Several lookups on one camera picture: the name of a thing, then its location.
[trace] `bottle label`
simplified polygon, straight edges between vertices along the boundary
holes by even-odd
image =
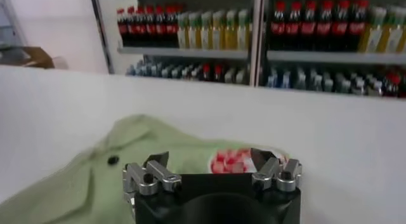
[[[370,31],[369,38],[367,41],[367,47],[365,52],[376,52],[379,40],[381,40],[382,29],[374,29]]]
[[[285,32],[285,23],[271,23],[272,34],[282,35]]]
[[[189,47],[190,49],[196,49],[196,31],[195,29],[189,29]]]
[[[120,34],[126,34],[126,33],[128,33],[128,27],[127,27],[127,25],[126,25],[126,24],[123,24],[123,23],[120,23],[120,24],[119,24],[119,31],[120,31]]]
[[[238,44],[238,49],[244,50],[244,49],[247,48],[246,30],[245,29],[238,29],[238,31],[237,31],[237,44]]]
[[[157,33],[158,34],[166,34],[166,25],[164,24],[157,24]]]
[[[315,27],[316,27],[315,22],[312,22],[312,23],[304,22],[304,23],[302,23],[301,33],[306,34],[306,35],[313,34],[315,31]]]
[[[365,30],[365,23],[351,23],[348,30],[352,35],[360,35]]]
[[[209,31],[207,29],[201,30],[200,35],[202,37],[202,48],[210,49],[209,47]]]
[[[220,30],[215,29],[213,30],[213,49],[221,49],[220,48]]]
[[[186,34],[185,30],[180,29],[178,31],[178,42],[179,42],[179,48],[186,48]]]
[[[297,35],[299,32],[299,23],[287,23],[285,27],[286,34]]]
[[[157,33],[157,27],[155,25],[152,24],[148,24],[147,25],[147,32],[151,35],[154,35]]]
[[[347,23],[333,23],[332,24],[332,33],[334,35],[344,35],[347,31]]]
[[[403,30],[402,29],[391,29],[388,42],[386,44],[385,52],[387,53],[395,53],[398,47],[400,38],[402,37]]]
[[[317,34],[326,36],[329,34],[331,28],[331,23],[319,23],[317,25]]]

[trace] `white table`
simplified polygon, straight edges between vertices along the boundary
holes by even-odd
[[[143,113],[297,157],[305,224],[405,223],[405,112],[397,100],[0,68],[0,201]]]

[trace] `beverage display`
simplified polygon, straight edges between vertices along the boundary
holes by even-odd
[[[183,12],[179,4],[130,6],[117,10],[123,46],[248,50],[251,17],[247,10]]]
[[[358,96],[406,97],[406,72],[399,67],[354,67],[331,69],[324,66],[272,64],[264,71],[268,88],[299,89]]]
[[[222,62],[187,64],[140,60],[127,69],[126,75],[246,85],[249,82],[249,67],[232,67]]]

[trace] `store shelf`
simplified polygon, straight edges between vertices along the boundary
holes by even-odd
[[[268,51],[271,61],[406,65],[406,54]]]
[[[146,47],[124,47],[118,49],[122,54],[141,54],[155,56],[176,56],[189,58],[226,58],[246,59],[247,51],[219,51],[204,49],[179,49],[179,48],[146,48]]]

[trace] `red bottle cap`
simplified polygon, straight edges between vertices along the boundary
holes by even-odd
[[[223,72],[223,67],[221,65],[216,65],[214,68],[214,72],[220,75]]]
[[[292,3],[292,11],[299,11],[302,7],[302,4],[299,1]]]
[[[332,9],[333,2],[331,0],[323,1],[323,9],[330,10]]]
[[[147,13],[154,13],[154,7],[151,5],[147,6]]]
[[[366,8],[369,5],[368,0],[358,0],[357,2],[360,8]]]
[[[306,2],[307,9],[315,10],[316,9],[316,1],[309,0]]]
[[[203,72],[210,72],[210,66],[207,63],[203,65]]]
[[[276,10],[277,11],[285,11],[285,2],[277,1],[276,3]]]
[[[340,6],[340,8],[349,8],[350,2],[348,0],[341,0],[338,2],[338,6]]]
[[[164,12],[164,8],[162,6],[157,6],[156,12],[157,14],[161,14]]]

